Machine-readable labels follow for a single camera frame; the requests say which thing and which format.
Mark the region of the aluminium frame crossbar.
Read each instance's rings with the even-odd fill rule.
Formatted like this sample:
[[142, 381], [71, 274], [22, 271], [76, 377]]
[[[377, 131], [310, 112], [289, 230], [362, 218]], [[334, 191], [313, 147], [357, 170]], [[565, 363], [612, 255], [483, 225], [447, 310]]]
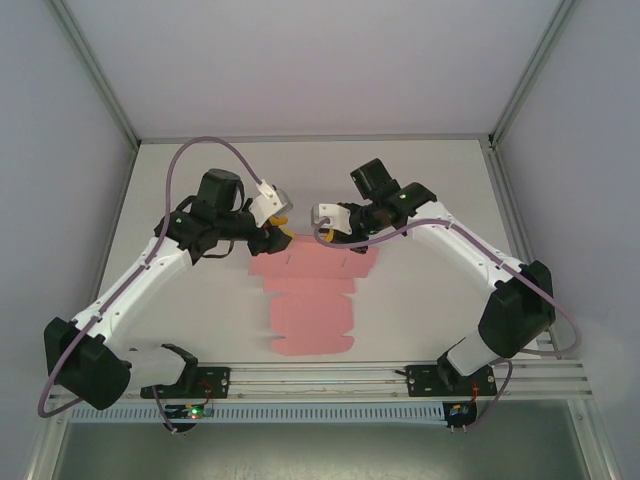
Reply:
[[243, 143], [300, 143], [300, 142], [340, 142], [340, 141], [422, 141], [471, 140], [488, 142], [490, 133], [453, 133], [453, 134], [326, 134], [326, 135], [255, 135], [225, 136], [223, 140], [232, 144]]

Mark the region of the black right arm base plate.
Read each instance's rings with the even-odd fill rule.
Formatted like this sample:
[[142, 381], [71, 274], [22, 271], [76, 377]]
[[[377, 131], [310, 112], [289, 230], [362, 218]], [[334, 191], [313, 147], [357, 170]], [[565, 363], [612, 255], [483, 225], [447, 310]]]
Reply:
[[470, 376], [460, 376], [456, 371], [445, 381], [435, 364], [413, 364], [405, 367], [408, 395], [410, 397], [462, 397], [494, 396], [497, 393], [493, 369], [486, 365]]

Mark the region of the grey metal panel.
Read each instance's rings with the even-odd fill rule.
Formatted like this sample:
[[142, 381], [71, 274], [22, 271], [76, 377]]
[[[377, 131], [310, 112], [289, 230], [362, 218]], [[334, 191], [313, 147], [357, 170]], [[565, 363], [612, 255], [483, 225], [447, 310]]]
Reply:
[[54, 480], [591, 480], [553, 432], [405, 425], [72, 425]]

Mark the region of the circuit board with green light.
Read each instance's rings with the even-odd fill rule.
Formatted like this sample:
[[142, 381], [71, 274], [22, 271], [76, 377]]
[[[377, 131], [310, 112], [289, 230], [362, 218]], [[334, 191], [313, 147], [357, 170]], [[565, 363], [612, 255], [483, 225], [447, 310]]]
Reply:
[[211, 402], [194, 404], [164, 404], [163, 409], [169, 420], [198, 420], [212, 415]]

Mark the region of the aluminium mounting rail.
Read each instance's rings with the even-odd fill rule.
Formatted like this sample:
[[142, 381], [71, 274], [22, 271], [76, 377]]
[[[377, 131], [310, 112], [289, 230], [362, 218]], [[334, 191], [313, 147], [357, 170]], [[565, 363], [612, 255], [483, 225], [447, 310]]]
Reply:
[[[228, 365], [210, 363], [204, 367], [231, 369], [226, 398], [229, 401], [469, 400], [462, 397], [410, 397], [405, 367], [413, 364], [434, 363], [253, 362]], [[490, 367], [494, 371], [497, 393], [501, 393], [506, 400], [573, 400], [592, 397], [591, 385], [578, 360], [516, 359], [511, 363]], [[474, 395], [471, 398], [489, 400], [494, 396]]]

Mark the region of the aluminium side rail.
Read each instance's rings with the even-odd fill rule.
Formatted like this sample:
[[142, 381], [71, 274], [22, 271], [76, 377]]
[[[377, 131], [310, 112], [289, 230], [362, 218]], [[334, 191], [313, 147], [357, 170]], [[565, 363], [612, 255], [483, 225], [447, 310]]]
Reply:
[[527, 236], [523, 218], [518, 208], [514, 189], [511, 185], [504, 162], [491, 142], [480, 141], [481, 150], [496, 197], [502, 222], [514, 257], [530, 263], [534, 260], [533, 250]]
[[106, 238], [104, 246], [100, 252], [98, 257], [97, 264], [97, 273], [95, 278], [91, 284], [91, 288], [89, 291], [89, 296], [87, 297], [87, 302], [81, 307], [80, 311], [86, 310], [89, 306], [91, 306], [100, 296], [100, 289], [103, 283], [104, 275], [106, 272], [109, 256], [111, 253], [112, 245], [114, 242], [117, 226], [119, 223], [119, 219], [122, 213], [122, 209], [124, 206], [124, 202], [126, 199], [127, 191], [131, 182], [131, 178], [133, 175], [133, 171], [135, 168], [135, 163], [139, 154], [139, 148], [134, 147], [130, 151], [130, 155], [128, 158], [126, 170], [122, 182], [120, 184], [119, 190], [117, 192], [117, 196], [115, 198], [115, 206], [113, 207], [110, 215], [110, 221], [108, 224], [108, 229], [106, 232]]

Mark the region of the aluminium frame leg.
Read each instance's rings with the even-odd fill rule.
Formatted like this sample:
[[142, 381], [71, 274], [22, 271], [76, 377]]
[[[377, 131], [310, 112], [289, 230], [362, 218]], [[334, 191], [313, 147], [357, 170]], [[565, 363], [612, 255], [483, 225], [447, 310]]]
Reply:
[[41, 421], [25, 480], [52, 480], [62, 449], [70, 411]]
[[593, 400], [568, 400], [578, 443], [590, 480], [621, 480], [603, 421]]

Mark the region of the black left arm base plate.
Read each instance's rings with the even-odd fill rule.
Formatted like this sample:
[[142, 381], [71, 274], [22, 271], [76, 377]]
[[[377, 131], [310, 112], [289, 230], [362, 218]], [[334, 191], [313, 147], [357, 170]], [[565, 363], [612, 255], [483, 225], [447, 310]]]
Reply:
[[160, 399], [226, 399], [230, 386], [228, 367], [195, 367], [187, 369], [172, 385], [155, 387]]

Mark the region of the aluminium frame post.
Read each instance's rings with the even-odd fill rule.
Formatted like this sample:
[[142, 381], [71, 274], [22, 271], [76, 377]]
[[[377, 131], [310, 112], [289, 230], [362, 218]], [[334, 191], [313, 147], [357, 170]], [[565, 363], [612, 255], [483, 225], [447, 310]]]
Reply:
[[512, 94], [488, 135], [489, 145], [493, 149], [500, 145], [511, 129], [580, 3], [581, 0], [558, 0]]
[[104, 107], [130, 148], [137, 152], [141, 139], [118, 100], [86, 35], [66, 0], [44, 0], [65, 35], [71, 50], [95, 88]]

